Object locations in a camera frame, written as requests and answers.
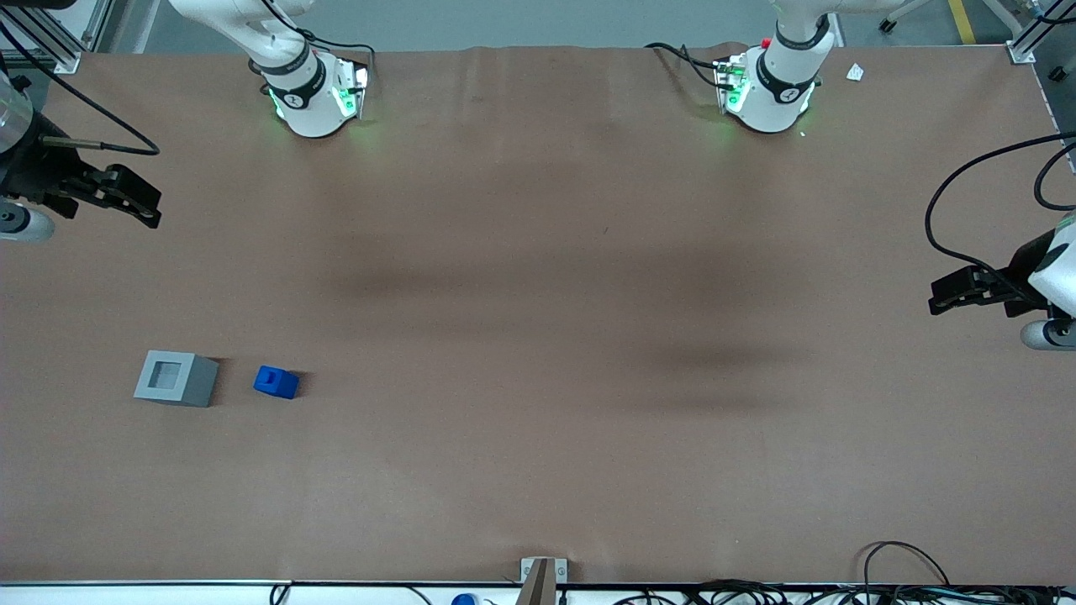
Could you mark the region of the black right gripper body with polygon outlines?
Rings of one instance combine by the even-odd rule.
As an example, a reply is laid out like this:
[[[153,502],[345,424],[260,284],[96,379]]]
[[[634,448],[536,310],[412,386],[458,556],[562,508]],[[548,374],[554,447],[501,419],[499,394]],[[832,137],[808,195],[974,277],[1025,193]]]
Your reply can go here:
[[[73,147],[44,145],[42,138],[65,138],[48,118],[36,113],[26,133],[1,154],[1,195],[42,205],[62,219],[75,219],[77,203],[91,202],[95,189],[87,175],[93,166]]]

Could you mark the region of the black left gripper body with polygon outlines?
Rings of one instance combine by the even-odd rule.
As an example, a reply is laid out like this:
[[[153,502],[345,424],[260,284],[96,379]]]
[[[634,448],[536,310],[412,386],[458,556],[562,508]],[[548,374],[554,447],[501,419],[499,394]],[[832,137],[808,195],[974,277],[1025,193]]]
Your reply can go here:
[[[1045,257],[1052,238],[1053,231],[1047,230],[1027,241],[1027,244],[1015,250],[1008,265],[999,270],[1008,284],[1006,286],[1000,281],[993,284],[990,302],[1002,302],[1008,318],[1032,311],[1048,311],[1050,302],[1047,302],[1040,292],[1030,286],[1029,279]]]

